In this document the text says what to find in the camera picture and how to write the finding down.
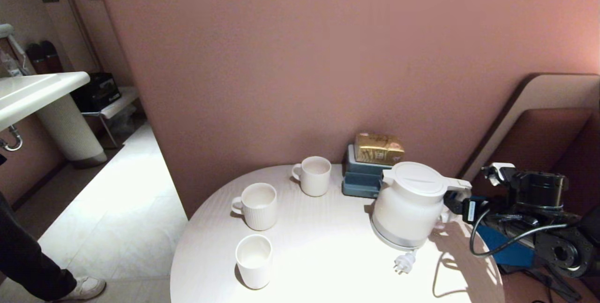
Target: kettle base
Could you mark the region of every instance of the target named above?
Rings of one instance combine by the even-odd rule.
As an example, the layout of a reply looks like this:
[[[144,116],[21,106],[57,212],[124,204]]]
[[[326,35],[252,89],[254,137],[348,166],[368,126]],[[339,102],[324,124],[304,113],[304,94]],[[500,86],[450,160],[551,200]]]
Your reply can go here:
[[[377,227],[375,227],[375,224],[373,223],[373,218],[371,218],[369,221],[371,222],[371,228],[373,228],[373,232],[375,232],[375,235],[377,235],[377,237],[379,237],[379,239],[386,245],[388,245],[394,249],[402,250],[402,251],[412,251],[412,250],[419,249],[421,247],[420,245],[418,245],[416,247],[406,247],[404,245],[399,245],[399,244],[393,243],[392,241],[386,239],[383,235],[381,235],[381,233],[379,232],[379,230],[377,230]]]

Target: round white table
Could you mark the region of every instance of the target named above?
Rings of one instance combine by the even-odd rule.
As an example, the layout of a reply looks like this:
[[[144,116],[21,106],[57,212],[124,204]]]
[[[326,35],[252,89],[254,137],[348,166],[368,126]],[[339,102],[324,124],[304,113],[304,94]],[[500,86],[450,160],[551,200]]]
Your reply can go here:
[[[171,269],[172,303],[225,302],[487,302],[503,303],[502,279],[492,258],[469,252],[471,226],[453,222],[435,231],[416,254],[411,273],[394,272],[404,252],[385,245],[369,222],[372,199],[341,193],[341,165],[330,189],[309,197],[291,179],[292,166],[253,171],[229,182],[196,211]],[[231,212],[231,200],[255,182],[277,190],[277,224],[258,232],[272,241],[274,274],[261,290],[244,286],[235,248],[256,234]],[[483,241],[477,237],[476,249]]]

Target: white sneaker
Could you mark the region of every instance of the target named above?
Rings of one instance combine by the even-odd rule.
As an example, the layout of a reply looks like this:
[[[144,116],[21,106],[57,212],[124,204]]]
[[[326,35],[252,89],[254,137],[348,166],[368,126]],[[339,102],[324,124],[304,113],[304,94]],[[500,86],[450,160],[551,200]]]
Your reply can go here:
[[[77,277],[77,286],[67,296],[58,299],[58,301],[66,301],[69,299],[90,299],[98,296],[105,289],[106,281],[99,278],[84,276]]]

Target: white cup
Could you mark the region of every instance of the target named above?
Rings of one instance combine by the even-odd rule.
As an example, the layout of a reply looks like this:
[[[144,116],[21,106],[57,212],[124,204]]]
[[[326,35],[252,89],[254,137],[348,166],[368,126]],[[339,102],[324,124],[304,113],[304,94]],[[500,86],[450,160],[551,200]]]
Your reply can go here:
[[[262,235],[248,235],[235,248],[235,260],[248,288],[260,289],[270,282],[273,247]]]
[[[254,230],[267,230],[277,221],[277,191],[268,183],[253,183],[231,202],[234,213],[244,215]]]
[[[308,196],[322,196],[330,187],[331,162],[321,156],[311,156],[292,168],[294,179]]]

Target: black pants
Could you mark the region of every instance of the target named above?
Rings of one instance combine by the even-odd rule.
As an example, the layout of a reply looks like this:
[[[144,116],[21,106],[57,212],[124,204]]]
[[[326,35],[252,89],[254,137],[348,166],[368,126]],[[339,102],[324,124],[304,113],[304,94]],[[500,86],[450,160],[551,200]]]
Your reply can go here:
[[[66,296],[77,281],[41,252],[37,241],[15,220],[0,193],[0,271],[44,301]]]

